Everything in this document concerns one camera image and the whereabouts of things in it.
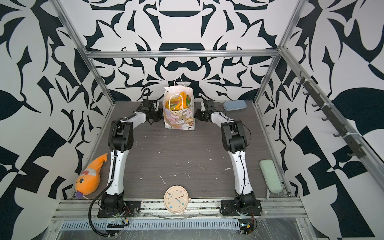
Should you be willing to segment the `patterned paper gift bag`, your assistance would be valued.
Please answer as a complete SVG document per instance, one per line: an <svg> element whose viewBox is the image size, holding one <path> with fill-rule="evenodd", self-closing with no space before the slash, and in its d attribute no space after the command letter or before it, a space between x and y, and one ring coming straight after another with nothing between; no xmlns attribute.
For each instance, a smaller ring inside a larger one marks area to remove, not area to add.
<svg viewBox="0 0 384 240"><path fill-rule="evenodd" d="M172 95L185 92L191 98L191 107L181 111L171 111L166 108L166 102ZM166 129L194 131L195 130L195 102L193 89L187 87L182 80L181 74L174 80L174 85L165 87L163 98L163 116Z"/></svg>

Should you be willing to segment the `green corn chips packet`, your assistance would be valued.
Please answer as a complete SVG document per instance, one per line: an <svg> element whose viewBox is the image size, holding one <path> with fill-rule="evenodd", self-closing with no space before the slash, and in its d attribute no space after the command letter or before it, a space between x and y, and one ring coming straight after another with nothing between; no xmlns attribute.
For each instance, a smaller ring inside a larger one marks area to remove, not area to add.
<svg viewBox="0 0 384 240"><path fill-rule="evenodd" d="M186 96L186 106L187 106L187 108L191 107L191 98L190 98L190 96Z"/></svg>

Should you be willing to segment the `yellow snack packet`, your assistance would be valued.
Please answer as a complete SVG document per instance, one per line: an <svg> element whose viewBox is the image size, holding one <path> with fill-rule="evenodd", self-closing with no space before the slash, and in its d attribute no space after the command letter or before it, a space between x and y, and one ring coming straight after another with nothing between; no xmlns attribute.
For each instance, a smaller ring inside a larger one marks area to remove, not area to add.
<svg viewBox="0 0 384 240"><path fill-rule="evenodd" d="M187 94L185 92L172 95L168 102L166 102L166 108L171 111L181 111L187 109L186 96Z"/></svg>

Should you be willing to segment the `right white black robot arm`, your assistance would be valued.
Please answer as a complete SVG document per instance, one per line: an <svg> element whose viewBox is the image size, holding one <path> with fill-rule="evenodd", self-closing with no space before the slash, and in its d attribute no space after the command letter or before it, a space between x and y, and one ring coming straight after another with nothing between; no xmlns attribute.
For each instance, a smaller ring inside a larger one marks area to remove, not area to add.
<svg viewBox="0 0 384 240"><path fill-rule="evenodd" d="M245 126L241 121L230 119L216 110L212 100L202 102L202 107L195 112L195 118L214 123L221 128L223 147L232 162L236 197L233 200L222 200L221 214L223 216L260 216L261 203L255 197L246 165L248 142Z"/></svg>

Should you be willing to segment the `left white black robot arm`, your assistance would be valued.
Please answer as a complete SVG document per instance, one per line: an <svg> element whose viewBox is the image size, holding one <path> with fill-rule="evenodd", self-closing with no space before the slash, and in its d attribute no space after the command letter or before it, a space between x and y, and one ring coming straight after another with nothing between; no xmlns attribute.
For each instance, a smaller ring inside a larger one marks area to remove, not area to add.
<svg viewBox="0 0 384 240"><path fill-rule="evenodd" d="M111 152L111 167L107 187L100 194L99 218L121 216L124 213L124 173L129 150L134 144L134 129L145 123L163 119L163 110L155 100L142 100L129 117L112 122L108 146Z"/></svg>

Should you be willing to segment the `blue-grey glasses case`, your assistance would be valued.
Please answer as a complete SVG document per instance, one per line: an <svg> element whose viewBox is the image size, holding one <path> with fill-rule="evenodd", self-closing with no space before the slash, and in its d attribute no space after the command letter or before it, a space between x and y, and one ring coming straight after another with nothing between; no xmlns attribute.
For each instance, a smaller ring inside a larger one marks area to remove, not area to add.
<svg viewBox="0 0 384 240"><path fill-rule="evenodd" d="M227 101L223 103L225 111L237 111L247 107L247 103L244 100Z"/></svg>

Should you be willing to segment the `pale green glasses case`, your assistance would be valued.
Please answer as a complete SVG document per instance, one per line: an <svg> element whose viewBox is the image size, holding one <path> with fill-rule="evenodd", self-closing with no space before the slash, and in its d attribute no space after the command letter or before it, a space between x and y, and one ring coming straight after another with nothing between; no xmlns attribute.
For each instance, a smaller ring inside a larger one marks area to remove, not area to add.
<svg viewBox="0 0 384 240"><path fill-rule="evenodd" d="M259 162L269 193L280 194L283 186L275 164L272 160L261 160Z"/></svg>

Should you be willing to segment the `orange fish plush toy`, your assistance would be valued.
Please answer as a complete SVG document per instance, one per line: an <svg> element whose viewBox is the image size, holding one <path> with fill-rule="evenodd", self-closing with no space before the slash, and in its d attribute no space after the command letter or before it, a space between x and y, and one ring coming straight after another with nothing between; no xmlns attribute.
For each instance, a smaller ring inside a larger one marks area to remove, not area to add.
<svg viewBox="0 0 384 240"><path fill-rule="evenodd" d="M87 199L87 195L97 190L101 181L100 171L104 162L107 162L107 160L108 154L103 154L94 159L86 169L81 172L75 182L75 197L77 199Z"/></svg>

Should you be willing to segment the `round beige wall clock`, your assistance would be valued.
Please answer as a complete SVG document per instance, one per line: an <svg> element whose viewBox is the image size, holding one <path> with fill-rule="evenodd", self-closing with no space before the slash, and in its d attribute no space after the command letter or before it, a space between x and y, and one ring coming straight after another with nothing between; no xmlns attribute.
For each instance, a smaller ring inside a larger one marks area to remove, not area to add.
<svg viewBox="0 0 384 240"><path fill-rule="evenodd" d="M164 195L165 208L172 214L182 215L186 211L190 200L187 190L182 186L172 186Z"/></svg>

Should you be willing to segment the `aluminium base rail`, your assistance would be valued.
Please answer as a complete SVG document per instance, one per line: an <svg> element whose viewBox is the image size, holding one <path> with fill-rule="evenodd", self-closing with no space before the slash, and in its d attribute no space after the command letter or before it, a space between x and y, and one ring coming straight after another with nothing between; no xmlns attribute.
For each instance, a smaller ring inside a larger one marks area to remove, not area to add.
<svg viewBox="0 0 384 240"><path fill-rule="evenodd" d="M314 240L298 198L257 199L240 213L230 199L127 199L118 217L99 218L88 200L61 201L45 240Z"/></svg>

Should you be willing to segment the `black wall hook rack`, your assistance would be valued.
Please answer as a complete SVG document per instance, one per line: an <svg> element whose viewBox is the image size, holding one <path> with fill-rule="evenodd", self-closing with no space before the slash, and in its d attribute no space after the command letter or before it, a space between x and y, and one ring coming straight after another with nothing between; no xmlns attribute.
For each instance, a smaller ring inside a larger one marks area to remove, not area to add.
<svg viewBox="0 0 384 240"><path fill-rule="evenodd" d="M300 73L300 81L297 83L302 85L306 92L304 95L311 96L315 103L312 105L314 108L318 108L325 115L322 118L323 121L329 121L335 130L337 131L333 136L335 138L342 138L351 149L350 153L347 153L349 157L357 157L359 159L365 157L367 153L363 149L362 141L358 139L358 133L352 130L347 125L347 120L342 116L336 106L331 103L331 100L323 93L313 79L305 78Z"/></svg>

